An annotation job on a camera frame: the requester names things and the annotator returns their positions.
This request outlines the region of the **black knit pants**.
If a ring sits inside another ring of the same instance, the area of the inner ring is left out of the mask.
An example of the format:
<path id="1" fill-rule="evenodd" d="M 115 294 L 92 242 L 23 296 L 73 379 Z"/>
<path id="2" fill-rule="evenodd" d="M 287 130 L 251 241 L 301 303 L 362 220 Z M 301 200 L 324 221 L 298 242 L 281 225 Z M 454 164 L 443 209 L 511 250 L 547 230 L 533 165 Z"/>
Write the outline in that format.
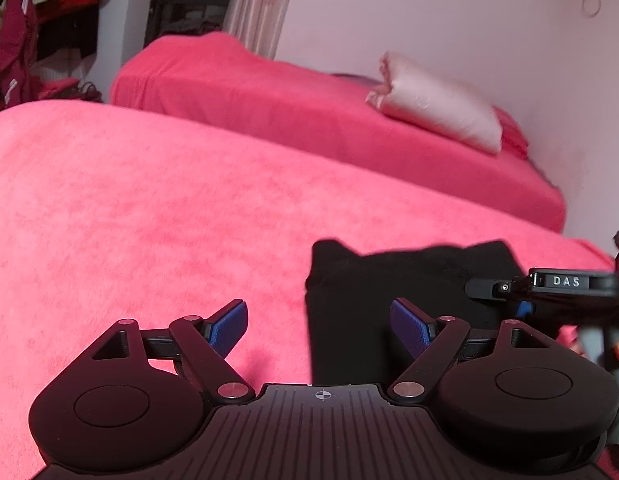
<path id="1" fill-rule="evenodd" d="M 370 255 L 359 255 L 338 240 L 318 240 L 311 247 L 305 283 L 311 381 L 389 388 L 413 360 L 390 324 L 395 299 L 407 299 L 432 318 L 452 315 L 477 330 L 495 330 L 521 310 L 471 300 L 467 281 L 511 280 L 522 274 L 501 240 Z"/>

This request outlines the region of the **hanging clothes on rack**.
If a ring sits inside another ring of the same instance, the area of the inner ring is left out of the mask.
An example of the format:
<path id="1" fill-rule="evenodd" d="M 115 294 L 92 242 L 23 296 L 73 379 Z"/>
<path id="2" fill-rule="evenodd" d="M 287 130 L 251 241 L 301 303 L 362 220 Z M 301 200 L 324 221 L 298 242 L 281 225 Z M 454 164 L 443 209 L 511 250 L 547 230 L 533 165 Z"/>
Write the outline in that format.
<path id="1" fill-rule="evenodd" d="M 82 60 L 98 49 L 102 0 L 0 0 L 0 106 L 65 94 L 74 99 L 98 99 L 99 93 L 78 91 L 78 80 L 67 77 L 45 82 L 35 65 L 62 51 Z"/>

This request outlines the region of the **pink patterned curtain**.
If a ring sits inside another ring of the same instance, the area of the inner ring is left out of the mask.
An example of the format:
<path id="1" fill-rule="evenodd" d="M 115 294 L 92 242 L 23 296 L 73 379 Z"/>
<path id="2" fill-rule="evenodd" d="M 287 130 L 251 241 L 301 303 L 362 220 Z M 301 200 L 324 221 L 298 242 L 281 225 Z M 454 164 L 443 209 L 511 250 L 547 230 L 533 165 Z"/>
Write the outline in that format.
<path id="1" fill-rule="evenodd" d="M 230 0 L 222 31 L 250 52 L 272 60 L 290 0 Z"/>

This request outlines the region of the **red folded cloth behind pillow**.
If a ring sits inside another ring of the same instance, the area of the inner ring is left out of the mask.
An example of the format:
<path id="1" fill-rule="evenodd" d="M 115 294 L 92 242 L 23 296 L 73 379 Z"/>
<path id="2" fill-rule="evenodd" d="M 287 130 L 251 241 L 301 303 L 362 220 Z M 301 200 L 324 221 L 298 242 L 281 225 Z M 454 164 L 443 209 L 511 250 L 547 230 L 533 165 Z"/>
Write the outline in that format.
<path id="1" fill-rule="evenodd" d="M 503 151 L 523 160 L 528 159 L 529 141 L 524 136 L 519 124 L 502 108 L 495 106 L 494 110 L 501 129 L 503 129 L 503 136 L 501 137 Z"/>

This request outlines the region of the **pink blanket on near bed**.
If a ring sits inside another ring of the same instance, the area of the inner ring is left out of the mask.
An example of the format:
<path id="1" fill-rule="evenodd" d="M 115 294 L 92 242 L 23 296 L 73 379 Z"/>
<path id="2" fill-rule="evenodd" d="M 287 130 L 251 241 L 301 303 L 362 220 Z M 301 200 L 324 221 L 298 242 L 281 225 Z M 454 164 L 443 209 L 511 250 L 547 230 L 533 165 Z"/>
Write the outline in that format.
<path id="1" fill-rule="evenodd" d="M 594 245 L 383 174 L 174 117 L 78 101 L 0 113 L 0 479 L 44 464 L 40 391 L 121 318 L 164 327 L 233 299 L 254 386 L 311 379 L 311 247 L 504 240 L 525 269 L 608 270 Z"/>

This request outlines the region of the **pale pink satin pillow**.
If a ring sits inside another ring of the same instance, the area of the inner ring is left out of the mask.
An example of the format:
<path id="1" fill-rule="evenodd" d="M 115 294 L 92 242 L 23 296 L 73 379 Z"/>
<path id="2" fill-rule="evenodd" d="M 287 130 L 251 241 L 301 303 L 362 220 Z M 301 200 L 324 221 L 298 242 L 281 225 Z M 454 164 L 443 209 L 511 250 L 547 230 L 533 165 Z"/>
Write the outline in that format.
<path id="1" fill-rule="evenodd" d="M 385 52 L 379 64 L 382 84 L 366 98 L 375 110 L 484 153 L 501 152 L 503 127 L 495 108 L 479 92 L 399 52 Z"/>

